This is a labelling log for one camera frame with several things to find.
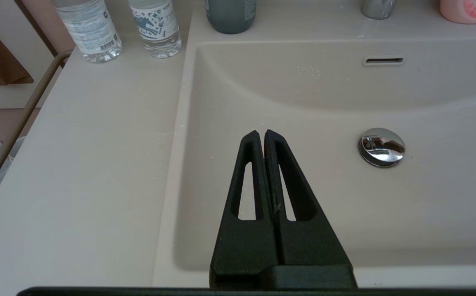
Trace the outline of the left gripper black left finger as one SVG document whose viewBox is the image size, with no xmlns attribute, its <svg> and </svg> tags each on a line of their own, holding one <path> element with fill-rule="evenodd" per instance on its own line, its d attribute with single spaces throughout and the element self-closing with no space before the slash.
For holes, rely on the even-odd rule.
<svg viewBox="0 0 476 296">
<path fill-rule="evenodd" d="M 246 165 L 252 166 L 255 219 L 241 220 L 239 208 Z M 232 173 L 210 262 L 210 288 L 260 288 L 260 274 L 278 264 L 270 191 L 262 142 L 257 131 L 245 135 Z"/>
</svg>

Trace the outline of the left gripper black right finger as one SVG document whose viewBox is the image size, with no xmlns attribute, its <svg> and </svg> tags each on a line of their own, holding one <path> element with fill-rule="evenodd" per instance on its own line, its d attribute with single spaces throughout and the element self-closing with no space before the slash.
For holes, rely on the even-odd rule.
<svg viewBox="0 0 476 296">
<path fill-rule="evenodd" d="M 264 162 L 278 257 L 283 265 L 351 267 L 287 140 L 269 129 Z"/>
</svg>

